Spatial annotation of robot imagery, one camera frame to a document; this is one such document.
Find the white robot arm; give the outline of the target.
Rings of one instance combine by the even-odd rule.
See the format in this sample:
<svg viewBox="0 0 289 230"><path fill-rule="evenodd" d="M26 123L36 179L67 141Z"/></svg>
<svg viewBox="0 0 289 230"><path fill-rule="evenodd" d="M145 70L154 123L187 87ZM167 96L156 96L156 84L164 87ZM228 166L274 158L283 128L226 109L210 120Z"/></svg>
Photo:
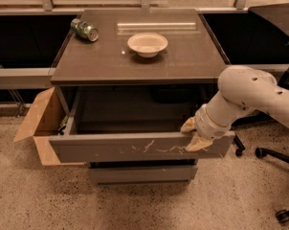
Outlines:
<svg viewBox="0 0 289 230"><path fill-rule="evenodd" d="M247 66L227 67L217 81L218 92L181 126L195 131L186 151L198 151L223 137L232 124L255 110L289 128L289 90L270 73Z"/></svg>

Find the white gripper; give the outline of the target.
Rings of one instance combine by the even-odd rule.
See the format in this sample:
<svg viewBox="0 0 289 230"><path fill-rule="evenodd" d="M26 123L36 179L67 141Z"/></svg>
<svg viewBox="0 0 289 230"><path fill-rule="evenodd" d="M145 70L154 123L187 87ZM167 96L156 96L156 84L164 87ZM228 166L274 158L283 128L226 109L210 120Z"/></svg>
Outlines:
<svg viewBox="0 0 289 230"><path fill-rule="evenodd" d="M180 131L192 132L196 130L198 134L194 134L190 143L186 146L186 151L198 151L209 147L212 140L220 139L228 131L228 126L217 125L207 114L206 105L203 104L193 117L188 118L180 128Z"/></svg>

